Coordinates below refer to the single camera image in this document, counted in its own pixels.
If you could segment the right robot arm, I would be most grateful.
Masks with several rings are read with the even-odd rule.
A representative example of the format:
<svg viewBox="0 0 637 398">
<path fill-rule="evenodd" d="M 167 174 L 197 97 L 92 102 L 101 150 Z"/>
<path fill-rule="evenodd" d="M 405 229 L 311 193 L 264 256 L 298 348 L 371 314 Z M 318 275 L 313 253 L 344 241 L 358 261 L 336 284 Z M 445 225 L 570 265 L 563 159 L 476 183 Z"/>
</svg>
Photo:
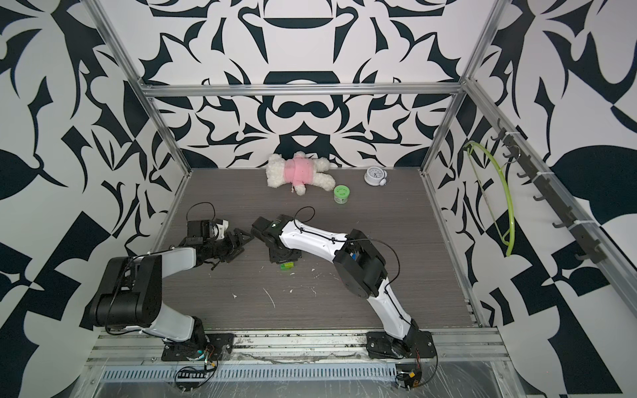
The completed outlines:
<svg viewBox="0 0 637 398">
<path fill-rule="evenodd" d="M 393 356 L 405 357 L 416 349 L 417 323 L 393 293 L 386 260 L 363 232 L 327 232 L 280 215 L 273 221 L 258 218 L 251 233 L 265 243 L 272 263 L 295 261 L 303 253 L 332 263 L 347 290 L 367 300 L 378 315 Z"/>
</svg>

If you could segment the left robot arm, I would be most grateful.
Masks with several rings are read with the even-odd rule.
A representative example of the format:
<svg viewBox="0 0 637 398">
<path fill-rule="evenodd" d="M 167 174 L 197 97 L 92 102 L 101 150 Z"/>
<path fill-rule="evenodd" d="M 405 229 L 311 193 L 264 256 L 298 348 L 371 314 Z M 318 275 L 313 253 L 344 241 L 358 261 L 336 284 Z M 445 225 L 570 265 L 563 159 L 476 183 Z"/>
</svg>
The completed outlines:
<svg viewBox="0 0 637 398">
<path fill-rule="evenodd" d="M 88 318 L 111 335 L 143 333 L 161 338 L 183 356 L 199 358 L 209 345 L 202 321 L 163 302 L 163 281 L 177 273 L 230 263 L 253 235 L 236 228 L 185 237 L 179 245 L 146 255 L 109 260 Z"/>
</svg>

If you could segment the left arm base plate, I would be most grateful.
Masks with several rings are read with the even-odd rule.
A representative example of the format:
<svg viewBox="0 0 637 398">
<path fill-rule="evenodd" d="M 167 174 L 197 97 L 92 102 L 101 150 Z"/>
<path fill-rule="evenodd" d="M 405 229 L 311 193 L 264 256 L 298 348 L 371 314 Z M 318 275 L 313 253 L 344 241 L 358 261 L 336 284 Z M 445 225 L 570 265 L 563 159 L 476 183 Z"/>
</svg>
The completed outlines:
<svg viewBox="0 0 637 398">
<path fill-rule="evenodd" d="M 161 360 L 167 363 L 221 360 L 232 353 L 234 339 L 234 333 L 207 333 L 203 339 L 191 338 L 180 343 L 165 343 Z"/>
</svg>

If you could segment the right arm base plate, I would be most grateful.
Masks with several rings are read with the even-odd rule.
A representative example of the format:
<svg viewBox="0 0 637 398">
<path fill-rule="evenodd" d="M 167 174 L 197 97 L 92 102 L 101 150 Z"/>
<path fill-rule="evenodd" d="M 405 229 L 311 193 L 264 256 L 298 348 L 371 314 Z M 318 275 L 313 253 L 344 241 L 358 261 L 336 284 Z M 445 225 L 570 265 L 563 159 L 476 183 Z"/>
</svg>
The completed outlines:
<svg viewBox="0 0 637 398">
<path fill-rule="evenodd" d="M 366 350 L 371 359 L 434 358 L 436 346 L 430 332 L 417 330 L 405 340 L 384 332 L 366 333 Z"/>
</svg>

